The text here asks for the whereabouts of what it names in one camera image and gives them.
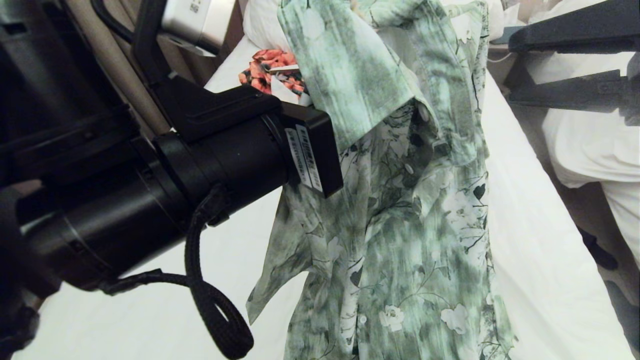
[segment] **white sticker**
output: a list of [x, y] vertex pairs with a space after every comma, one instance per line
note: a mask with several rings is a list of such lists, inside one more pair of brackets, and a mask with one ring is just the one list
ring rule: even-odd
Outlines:
[[320, 182], [320, 174], [318, 173], [318, 167], [316, 165], [316, 157], [314, 156], [314, 152], [311, 149], [309, 133], [307, 132], [307, 129], [302, 125], [296, 125], [296, 129], [298, 129], [300, 144], [302, 144], [302, 153], [305, 155], [305, 160], [307, 161], [307, 168], [309, 170], [308, 172], [311, 178], [311, 183], [314, 185], [314, 188], [316, 188], [316, 190], [322, 192], [322, 183]]
[[313, 188], [311, 180], [309, 179], [309, 172], [307, 170], [307, 162], [305, 156], [302, 153], [302, 147], [300, 146], [300, 140], [298, 139], [298, 132], [295, 129], [285, 129], [287, 133], [287, 139], [289, 139], [289, 148], [291, 149], [291, 156], [293, 162], [298, 169], [298, 175], [300, 175], [300, 181], [309, 188]]

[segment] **white pillow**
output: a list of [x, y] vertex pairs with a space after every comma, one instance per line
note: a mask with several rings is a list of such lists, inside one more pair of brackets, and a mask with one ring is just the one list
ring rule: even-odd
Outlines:
[[261, 49], [291, 51], [278, 22], [280, 0], [249, 0], [244, 10], [244, 34]]

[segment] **black cable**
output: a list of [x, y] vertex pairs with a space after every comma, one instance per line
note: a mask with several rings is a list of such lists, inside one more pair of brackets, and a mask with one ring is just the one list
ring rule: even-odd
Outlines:
[[165, 274], [157, 269], [104, 282], [100, 289], [108, 295], [115, 295], [154, 282], [187, 286], [200, 317], [220, 352], [228, 359], [241, 359], [253, 347], [251, 330], [231, 300], [215, 286], [204, 281], [200, 268], [200, 233], [207, 222], [218, 216], [228, 205], [227, 192], [222, 185], [217, 184], [193, 213], [184, 249], [186, 276]]
[[111, 16], [111, 13], [104, 5], [104, 0], [91, 0], [91, 6], [107, 28], [116, 33], [116, 35], [121, 37], [122, 40], [125, 40], [130, 44], [133, 42], [133, 32]]

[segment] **white fabric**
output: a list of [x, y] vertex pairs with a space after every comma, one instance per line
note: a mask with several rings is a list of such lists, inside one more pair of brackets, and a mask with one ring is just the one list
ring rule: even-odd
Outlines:
[[[601, 0], [564, 0], [549, 19]], [[609, 70], [627, 74], [633, 53], [546, 54], [527, 64], [540, 83]], [[601, 182], [620, 233], [640, 268], [640, 127], [626, 126], [618, 111], [595, 113], [551, 109], [543, 123], [549, 155], [560, 182], [570, 188]]]
[[[258, 47], [243, 39], [206, 88], [239, 84]], [[513, 360], [633, 360], [569, 214], [500, 91], [487, 77], [483, 127], [491, 152], [490, 231], [500, 290], [520, 342]], [[202, 271], [246, 316], [260, 276], [280, 190], [202, 236]], [[180, 245], [143, 266], [183, 272]], [[306, 275], [287, 283], [252, 326], [247, 359], [282, 359], [287, 325]], [[40, 331], [15, 360], [223, 359], [189, 291], [149, 285], [108, 297], [64, 286], [47, 300]]]
[[260, 49], [291, 51], [278, 22], [280, 0], [249, 0], [244, 10], [244, 34]]

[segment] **coral floral cloth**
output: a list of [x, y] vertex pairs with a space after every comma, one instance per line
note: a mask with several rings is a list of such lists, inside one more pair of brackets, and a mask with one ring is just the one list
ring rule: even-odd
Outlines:
[[271, 77], [276, 76], [284, 86], [300, 97], [303, 92], [307, 92], [307, 88], [298, 70], [270, 73], [271, 69], [297, 64], [292, 53], [277, 49], [260, 50], [253, 55], [249, 69], [238, 74], [238, 78], [241, 84], [250, 84], [265, 94], [271, 94]]

